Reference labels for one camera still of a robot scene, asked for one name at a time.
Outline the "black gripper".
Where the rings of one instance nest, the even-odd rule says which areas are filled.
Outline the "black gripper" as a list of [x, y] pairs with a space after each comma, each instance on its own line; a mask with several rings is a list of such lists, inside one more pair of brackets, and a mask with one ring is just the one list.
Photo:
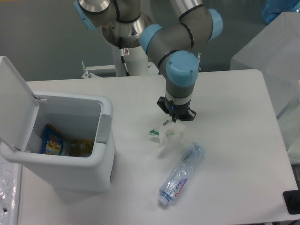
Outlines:
[[171, 121], [193, 121], [197, 113], [190, 109], [191, 95], [185, 98], [176, 98], [170, 95], [159, 97], [157, 105], [171, 117]]

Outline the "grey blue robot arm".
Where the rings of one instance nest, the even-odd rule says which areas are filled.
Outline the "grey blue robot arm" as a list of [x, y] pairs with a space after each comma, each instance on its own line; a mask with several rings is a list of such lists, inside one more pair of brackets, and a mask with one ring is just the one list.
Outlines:
[[157, 105], [172, 121], [192, 121], [190, 108], [199, 72], [194, 47], [217, 37], [221, 15], [201, 0], [173, 0], [179, 23], [169, 29], [153, 24], [138, 0], [76, 0], [74, 6], [89, 29], [102, 28], [106, 40], [120, 48], [141, 47], [166, 80], [165, 95]]

